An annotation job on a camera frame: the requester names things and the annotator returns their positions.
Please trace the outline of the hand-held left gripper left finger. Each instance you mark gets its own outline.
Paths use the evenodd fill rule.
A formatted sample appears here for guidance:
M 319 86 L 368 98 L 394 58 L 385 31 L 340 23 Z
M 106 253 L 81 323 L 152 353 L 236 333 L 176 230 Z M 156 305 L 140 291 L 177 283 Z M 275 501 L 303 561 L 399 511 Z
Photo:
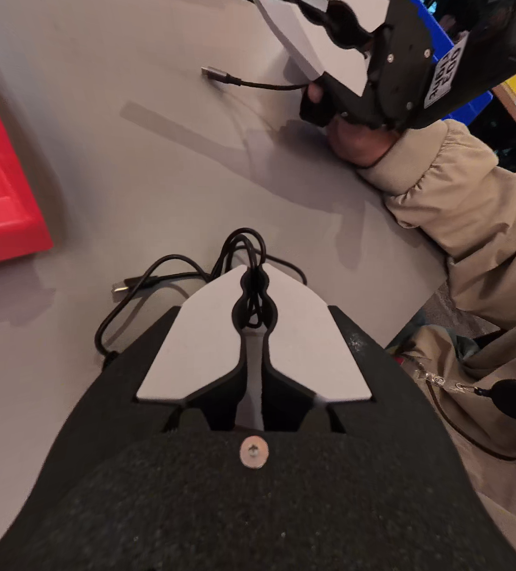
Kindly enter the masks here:
M 228 432 L 247 391 L 251 269 L 237 266 L 187 299 L 136 392 L 140 402 L 196 408 Z

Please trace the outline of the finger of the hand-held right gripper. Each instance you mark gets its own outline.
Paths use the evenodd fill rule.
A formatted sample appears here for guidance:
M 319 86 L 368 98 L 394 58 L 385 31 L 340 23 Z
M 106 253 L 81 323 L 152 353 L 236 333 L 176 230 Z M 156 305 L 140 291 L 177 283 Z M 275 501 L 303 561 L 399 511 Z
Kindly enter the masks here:
M 285 1 L 254 3 L 270 30 L 310 81 L 326 73 L 355 95 L 362 96 L 368 79 L 368 63 L 361 52 L 335 45 L 325 28 L 307 20 L 296 4 Z
M 339 32 L 373 33 L 384 24 L 389 1 L 328 1 L 327 15 Z

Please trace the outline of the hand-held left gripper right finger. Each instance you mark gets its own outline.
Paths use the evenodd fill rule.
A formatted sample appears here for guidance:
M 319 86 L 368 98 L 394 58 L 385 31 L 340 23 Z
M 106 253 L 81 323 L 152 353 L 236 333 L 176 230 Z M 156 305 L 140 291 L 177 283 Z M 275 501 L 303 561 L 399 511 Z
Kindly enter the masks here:
M 262 421 L 266 432 L 297 432 L 314 411 L 322 430 L 344 432 L 335 405 L 372 392 L 326 302 L 271 264 L 256 271 L 262 300 Z

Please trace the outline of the person's right forearm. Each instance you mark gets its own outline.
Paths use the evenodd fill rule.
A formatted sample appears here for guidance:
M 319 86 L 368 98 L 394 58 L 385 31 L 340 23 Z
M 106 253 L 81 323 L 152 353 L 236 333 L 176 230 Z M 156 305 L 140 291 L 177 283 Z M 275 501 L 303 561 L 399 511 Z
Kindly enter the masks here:
M 456 307 L 503 330 L 516 327 L 516 173 L 463 124 L 408 130 L 360 176 L 405 228 L 447 255 Z

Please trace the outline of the grey desk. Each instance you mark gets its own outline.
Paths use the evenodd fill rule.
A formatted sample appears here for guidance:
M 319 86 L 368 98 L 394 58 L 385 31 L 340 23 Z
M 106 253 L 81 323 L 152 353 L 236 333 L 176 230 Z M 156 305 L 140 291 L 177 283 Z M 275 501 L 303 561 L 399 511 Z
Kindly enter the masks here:
M 388 344 L 445 280 L 438 251 L 298 119 L 298 82 L 247 1 L 0 1 L 0 116 L 54 240 L 0 264 L 0 538 L 97 377 L 112 284 L 227 235 L 268 252 Z

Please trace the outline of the person's right hand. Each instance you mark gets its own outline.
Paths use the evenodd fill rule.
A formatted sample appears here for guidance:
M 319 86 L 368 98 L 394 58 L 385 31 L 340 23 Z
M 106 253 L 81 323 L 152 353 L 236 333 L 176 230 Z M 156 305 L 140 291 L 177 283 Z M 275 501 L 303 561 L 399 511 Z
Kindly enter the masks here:
M 334 154 L 356 168 L 376 165 L 403 135 L 383 127 L 372 130 L 364 125 L 354 125 L 338 115 L 332 118 L 324 132 Z

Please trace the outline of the blue plastic bin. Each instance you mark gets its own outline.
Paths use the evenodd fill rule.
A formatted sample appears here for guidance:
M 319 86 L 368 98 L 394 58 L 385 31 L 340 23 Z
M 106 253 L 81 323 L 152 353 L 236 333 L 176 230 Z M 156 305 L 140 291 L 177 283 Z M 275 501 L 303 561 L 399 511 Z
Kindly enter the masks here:
M 432 61 L 436 66 L 438 61 L 448 53 L 454 46 L 454 42 L 444 31 L 440 24 L 435 20 L 433 12 L 431 12 L 423 1 L 413 1 L 417 6 L 419 17 L 425 23 L 432 39 Z M 453 119 L 465 125 L 470 125 L 479 114 L 491 103 L 493 95 L 490 91 L 486 91 L 482 95 L 472 99 L 470 102 L 462 105 L 458 109 L 443 117 L 443 119 Z

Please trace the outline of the person's beige jacket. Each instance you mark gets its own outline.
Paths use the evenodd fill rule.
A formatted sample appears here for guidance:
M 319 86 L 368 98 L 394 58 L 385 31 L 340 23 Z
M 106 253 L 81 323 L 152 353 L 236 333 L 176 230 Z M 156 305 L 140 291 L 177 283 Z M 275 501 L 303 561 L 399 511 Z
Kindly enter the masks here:
M 387 350 L 399 357 L 442 418 L 473 488 L 516 549 L 516 420 L 490 399 L 466 390 L 516 380 L 516 328 L 481 346 L 476 339 L 428 323 L 421 309 Z

